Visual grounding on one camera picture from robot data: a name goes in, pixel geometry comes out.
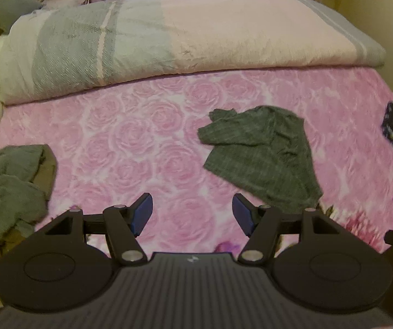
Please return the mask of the grey plaid shorts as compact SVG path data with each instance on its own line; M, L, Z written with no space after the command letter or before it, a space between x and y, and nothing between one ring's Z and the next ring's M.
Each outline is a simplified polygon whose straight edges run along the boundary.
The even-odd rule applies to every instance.
M275 106L215 109L209 117L197 132L212 147L206 170L285 212L317 207L323 192L301 117Z

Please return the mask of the pink rose bed blanket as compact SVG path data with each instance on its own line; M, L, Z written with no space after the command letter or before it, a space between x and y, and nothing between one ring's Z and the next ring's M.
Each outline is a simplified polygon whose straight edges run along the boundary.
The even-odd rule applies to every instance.
M370 68L235 70L142 80L4 107L0 148L48 144L58 163L48 217L95 213L153 195L139 239L147 253L238 253L236 189L203 167L197 132L214 109L279 106L304 119L322 209L384 251L393 229L393 145L382 134L393 97Z

